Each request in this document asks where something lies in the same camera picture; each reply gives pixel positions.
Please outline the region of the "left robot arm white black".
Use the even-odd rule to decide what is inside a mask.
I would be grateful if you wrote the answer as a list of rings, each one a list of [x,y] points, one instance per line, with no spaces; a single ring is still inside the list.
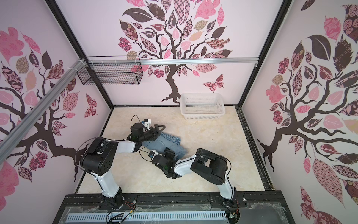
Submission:
[[[131,127],[131,133],[125,140],[111,140],[95,137],[80,159],[79,167],[94,176],[101,188],[102,199],[112,209],[119,209],[124,204],[122,190],[114,180],[111,167],[117,153],[135,153],[142,143],[156,140],[166,128],[164,125],[137,122]]]

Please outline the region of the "blue denim long pants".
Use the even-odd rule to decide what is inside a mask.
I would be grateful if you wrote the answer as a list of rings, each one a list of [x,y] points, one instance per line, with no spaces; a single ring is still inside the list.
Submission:
[[[180,144],[180,137],[168,133],[162,133],[154,141],[143,142],[142,146],[146,147],[149,150],[156,150],[158,153],[162,154],[164,153],[165,149],[168,148],[174,152],[174,159],[178,160],[183,158],[187,154],[187,150],[183,148]]]

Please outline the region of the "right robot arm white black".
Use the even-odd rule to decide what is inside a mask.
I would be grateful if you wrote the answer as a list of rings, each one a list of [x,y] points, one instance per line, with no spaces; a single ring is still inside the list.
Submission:
[[[182,160],[175,160],[174,152],[168,148],[163,154],[152,150],[148,156],[152,164],[163,171],[167,178],[176,179],[195,173],[216,185],[224,200],[232,202],[235,198],[235,187],[228,177],[232,168],[231,162],[224,156],[203,148],[197,149],[193,156]]]

